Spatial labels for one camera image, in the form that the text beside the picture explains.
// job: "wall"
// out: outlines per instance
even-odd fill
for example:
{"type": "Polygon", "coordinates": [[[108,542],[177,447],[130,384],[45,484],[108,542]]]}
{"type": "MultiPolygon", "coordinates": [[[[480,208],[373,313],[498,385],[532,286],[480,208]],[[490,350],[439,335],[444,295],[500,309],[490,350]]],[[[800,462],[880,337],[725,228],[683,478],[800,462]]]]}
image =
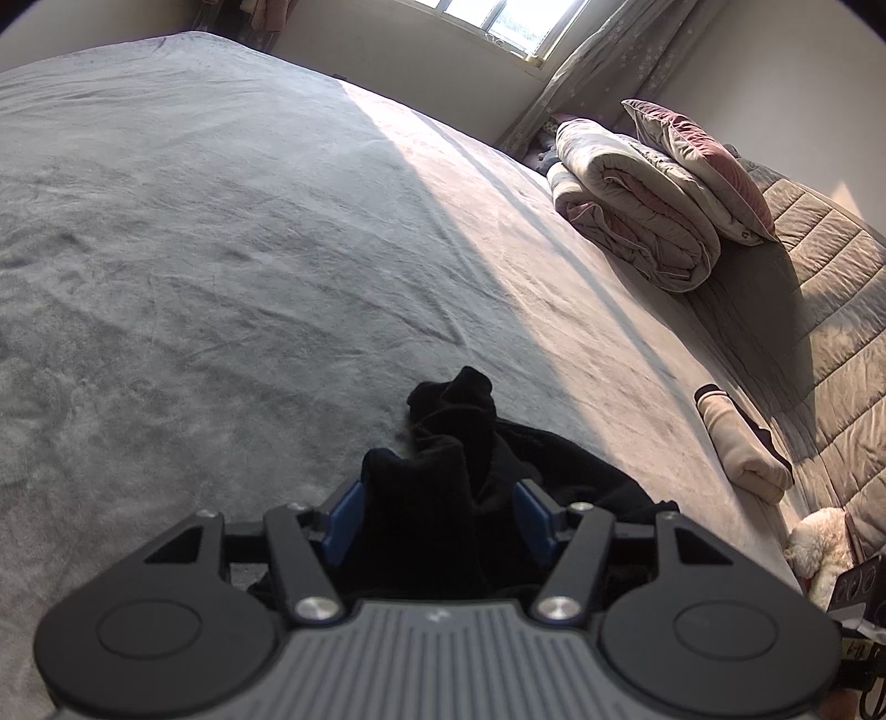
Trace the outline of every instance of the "wall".
{"type": "Polygon", "coordinates": [[[0,35],[0,72],[190,27],[199,0],[40,0],[0,35]]]}
{"type": "Polygon", "coordinates": [[[886,232],[886,43],[837,0],[731,0],[657,102],[886,232]]]}
{"type": "Polygon", "coordinates": [[[274,54],[492,144],[618,0],[590,0],[541,69],[400,0],[299,0],[274,54]]]}

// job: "stuffed animal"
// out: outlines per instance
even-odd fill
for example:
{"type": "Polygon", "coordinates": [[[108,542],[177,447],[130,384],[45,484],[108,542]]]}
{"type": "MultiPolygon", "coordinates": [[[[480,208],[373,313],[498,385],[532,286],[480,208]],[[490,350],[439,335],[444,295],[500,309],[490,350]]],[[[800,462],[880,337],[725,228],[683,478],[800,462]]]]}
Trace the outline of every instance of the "stuffed animal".
{"type": "Polygon", "coordinates": [[[827,610],[836,578],[855,564],[846,532],[846,511],[824,507],[803,518],[788,537],[784,557],[794,575],[811,580],[806,592],[809,600],[827,610]]]}

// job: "window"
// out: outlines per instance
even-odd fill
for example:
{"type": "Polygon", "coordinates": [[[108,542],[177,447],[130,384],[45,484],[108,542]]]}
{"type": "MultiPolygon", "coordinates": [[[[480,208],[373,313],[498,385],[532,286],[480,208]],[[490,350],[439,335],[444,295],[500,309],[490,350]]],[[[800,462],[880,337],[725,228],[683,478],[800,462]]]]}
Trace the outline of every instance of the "window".
{"type": "Polygon", "coordinates": [[[586,0],[416,0],[483,30],[528,59],[544,58],[586,0]]]}

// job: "brown curtain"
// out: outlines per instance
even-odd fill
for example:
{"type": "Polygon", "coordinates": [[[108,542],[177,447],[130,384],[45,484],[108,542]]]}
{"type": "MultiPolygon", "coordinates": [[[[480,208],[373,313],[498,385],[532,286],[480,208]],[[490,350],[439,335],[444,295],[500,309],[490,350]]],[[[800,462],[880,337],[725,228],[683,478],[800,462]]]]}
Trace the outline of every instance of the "brown curtain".
{"type": "Polygon", "coordinates": [[[194,30],[269,52],[298,0],[203,0],[194,30]]]}
{"type": "Polygon", "coordinates": [[[624,132],[621,101],[653,99],[726,0],[622,0],[600,29],[557,69],[541,95],[499,140],[522,158],[552,113],[591,118],[624,132]]]}

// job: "crumpled black garment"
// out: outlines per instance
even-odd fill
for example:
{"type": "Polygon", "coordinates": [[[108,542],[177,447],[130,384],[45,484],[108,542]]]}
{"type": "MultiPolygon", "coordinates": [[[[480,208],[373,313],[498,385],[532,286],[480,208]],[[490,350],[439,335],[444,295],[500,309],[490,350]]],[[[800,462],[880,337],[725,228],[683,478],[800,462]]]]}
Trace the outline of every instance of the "crumpled black garment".
{"type": "Polygon", "coordinates": [[[626,473],[574,442],[499,419],[492,383],[471,367],[409,396],[417,454],[370,450],[366,513],[345,562],[327,568],[343,598],[531,601],[545,578],[517,530],[511,493],[532,478],[560,505],[594,503],[652,523],[655,504],[626,473]]]}

